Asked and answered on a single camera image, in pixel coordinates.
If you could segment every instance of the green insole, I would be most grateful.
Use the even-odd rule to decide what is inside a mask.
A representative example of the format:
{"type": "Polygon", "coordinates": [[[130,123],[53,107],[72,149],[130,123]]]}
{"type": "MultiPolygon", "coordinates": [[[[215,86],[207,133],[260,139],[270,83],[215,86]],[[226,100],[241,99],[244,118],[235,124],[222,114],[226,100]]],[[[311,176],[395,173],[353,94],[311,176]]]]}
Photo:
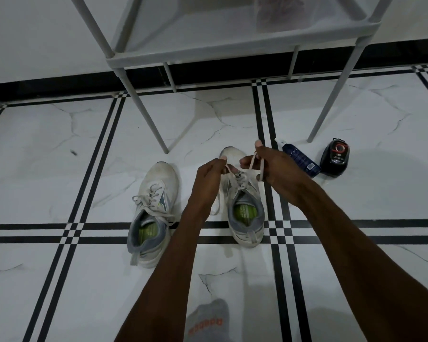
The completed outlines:
{"type": "Polygon", "coordinates": [[[144,241],[154,238],[157,236],[158,233],[158,226],[157,223],[149,223],[140,228],[139,235],[138,235],[138,242],[140,245],[143,244],[144,241]]]}
{"type": "Polygon", "coordinates": [[[246,227],[251,225],[252,220],[257,217],[257,208],[251,205],[239,204],[233,208],[234,217],[246,227]]]}

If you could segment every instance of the white sneaker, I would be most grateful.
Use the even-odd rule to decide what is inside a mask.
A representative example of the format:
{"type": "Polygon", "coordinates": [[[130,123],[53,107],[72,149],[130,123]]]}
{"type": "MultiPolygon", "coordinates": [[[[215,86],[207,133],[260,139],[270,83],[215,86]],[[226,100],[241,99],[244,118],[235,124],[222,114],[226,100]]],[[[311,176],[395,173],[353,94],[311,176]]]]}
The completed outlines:
{"type": "MultiPolygon", "coordinates": [[[[227,156],[229,164],[240,168],[239,160],[246,154],[230,146],[223,149],[220,156],[227,156]]],[[[228,226],[234,239],[241,246],[256,247],[263,239],[265,211],[255,172],[249,169],[222,175],[220,191],[227,205],[228,226]]]]}
{"type": "Polygon", "coordinates": [[[127,236],[127,249],[132,254],[130,265],[145,268],[157,265],[170,242],[168,221],[177,197],[179,181],[173,167],[155,163],[147,172],[132,199],[136,212],[127,236]]]}

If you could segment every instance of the shoelace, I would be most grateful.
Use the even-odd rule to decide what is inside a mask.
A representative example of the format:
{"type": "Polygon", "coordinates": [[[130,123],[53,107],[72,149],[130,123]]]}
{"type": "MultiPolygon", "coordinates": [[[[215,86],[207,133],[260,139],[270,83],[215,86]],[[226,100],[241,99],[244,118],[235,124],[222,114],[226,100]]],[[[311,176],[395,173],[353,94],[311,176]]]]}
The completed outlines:
{"type": "Polygon", "coordinates": [[[167,226],[172,226],[174,222],[169,222],[168,218],[173,218],[174,215],[152,208],[152,203],[157,202],[157,200],[154,198],[158,196],[157,191],[159,189],[162,189],[162,187],[158,186],[157,184],[153,184],[146,190],[146,193],[144,195],[135,195],[132,197],[132,200],[137,206],[139,204],[142,204],[143,210],[146,211],[149,215],[155,217],[159,221],[162,221],[167,226]]]}
{"type": "MultiPolygon", "coordinates": [[[[257,157],[257,153],[254,152],[254,156],[252,157],[251,164],[249,165],[249,170],[252,170],[256,157],[257,157]]],[[[235,175],[231,172],[230,167],[228,165],[225,165],[225,167],[227,167],[227,170],[228,170],[228,173],[225,175],[228,175],[228,179],[230,180],[231,186],[236,190],[245,189],[247,187],[247,184],[251,181],[251,178],[243,171],[240,171],[238,174],[235,175]]],[[[260,160],[260,177],[258,181],[263,181],[264,167],[265,167],[265,161],[262,158],[260,160]]],[[[219,188],[219,191],[217,193],[217,198],[216,198],[219,204],[215,212],[211,211],[212,216],[217,215],[220,211],[220,193],[221,193],[221,189],[219,188]]]]}

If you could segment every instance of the person's left hand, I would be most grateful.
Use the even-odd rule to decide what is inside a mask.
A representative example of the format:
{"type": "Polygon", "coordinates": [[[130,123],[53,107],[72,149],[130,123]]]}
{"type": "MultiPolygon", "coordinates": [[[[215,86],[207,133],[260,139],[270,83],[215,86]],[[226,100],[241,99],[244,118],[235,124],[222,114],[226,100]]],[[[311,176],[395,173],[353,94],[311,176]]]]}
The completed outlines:
{"type": "MultiPolygon", "coordinates": [[[[222,156],[198,168],[192,194],[188,199],[185,210],[191,211],[194,215],[199,215],[200,218],[204,218],[204,220],[208,218],[211,206],[219,191],[220,175],[227,171],[225,167],[226,164],[227,158],[222,156]]],[[[230,166],[230,170],[232,170],[233,173],[238,172],[233,166],[230,166]]]]}

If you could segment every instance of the gray sock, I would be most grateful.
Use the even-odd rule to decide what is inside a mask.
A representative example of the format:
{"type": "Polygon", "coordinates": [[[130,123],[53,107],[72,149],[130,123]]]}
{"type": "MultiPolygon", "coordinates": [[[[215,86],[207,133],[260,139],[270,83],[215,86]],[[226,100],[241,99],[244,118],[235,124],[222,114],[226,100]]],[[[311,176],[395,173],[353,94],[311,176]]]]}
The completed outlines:
{"type": "Polygon", "coordinates": [[[230,342],[230,313],[223,299],[200,305],[186,319],[184,342],[230,342]]]}

